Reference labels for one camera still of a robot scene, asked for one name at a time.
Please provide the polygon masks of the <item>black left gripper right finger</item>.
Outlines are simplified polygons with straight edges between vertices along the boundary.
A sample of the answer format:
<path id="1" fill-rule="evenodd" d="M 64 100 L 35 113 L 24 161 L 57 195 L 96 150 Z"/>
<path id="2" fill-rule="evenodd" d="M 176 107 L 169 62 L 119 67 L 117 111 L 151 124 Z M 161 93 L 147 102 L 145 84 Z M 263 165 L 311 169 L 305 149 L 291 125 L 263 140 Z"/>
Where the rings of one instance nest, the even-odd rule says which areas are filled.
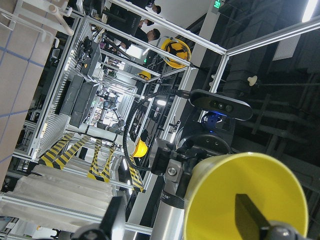
<path id="1" fill-rule="evenodd" d="M 247 194 L 235 195 L 235 225 L 243 240 L 264 240 L 271 225 Z"/>

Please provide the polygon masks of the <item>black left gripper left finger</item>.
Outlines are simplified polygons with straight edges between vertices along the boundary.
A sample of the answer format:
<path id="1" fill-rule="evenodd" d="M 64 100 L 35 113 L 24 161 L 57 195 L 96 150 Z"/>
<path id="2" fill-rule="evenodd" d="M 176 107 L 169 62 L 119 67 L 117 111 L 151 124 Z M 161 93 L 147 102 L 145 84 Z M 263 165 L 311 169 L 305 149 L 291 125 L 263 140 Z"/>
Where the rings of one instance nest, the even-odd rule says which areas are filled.
<path id="1" fill-rule="evenodd" d="M 99 225 L 102 240 L 122 240 L 125 233 L 126 205 L 123 196 L 114 196 Z"/>

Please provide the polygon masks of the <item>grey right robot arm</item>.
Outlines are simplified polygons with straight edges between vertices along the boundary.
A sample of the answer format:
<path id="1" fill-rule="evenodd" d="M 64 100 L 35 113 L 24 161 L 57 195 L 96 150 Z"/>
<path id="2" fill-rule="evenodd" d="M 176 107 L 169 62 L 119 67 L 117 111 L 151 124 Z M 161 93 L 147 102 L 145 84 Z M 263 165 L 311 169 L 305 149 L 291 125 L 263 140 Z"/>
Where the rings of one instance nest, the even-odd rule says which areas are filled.
<path id="1" fill-rule="evenodd" d="M 202 160 L 232 153 L 235 119 L 210 111 L 177 133 L 177 143 L 157 138 L 152 146 L 151 172 L 162 176 L 164 187 L 150 238 L 181 240 L 185 195 L 195 166 Z"/>

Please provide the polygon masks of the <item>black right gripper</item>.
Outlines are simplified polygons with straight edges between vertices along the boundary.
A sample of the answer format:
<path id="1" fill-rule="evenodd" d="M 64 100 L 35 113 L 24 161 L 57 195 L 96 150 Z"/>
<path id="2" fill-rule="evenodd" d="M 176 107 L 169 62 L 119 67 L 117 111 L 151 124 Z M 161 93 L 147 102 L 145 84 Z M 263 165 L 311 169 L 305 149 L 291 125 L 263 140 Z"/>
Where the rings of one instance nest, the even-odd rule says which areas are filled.
<path id="1" fill-rule="evenodd" d="M 206 133 L 183 138 L 178 146 L 156 138 L 151 148 L 151 172 L 164 178 L 164 192 L 183 198 L 193 169 L 201 161 L 232 153 L 230 145 L 221 137 Z"/>

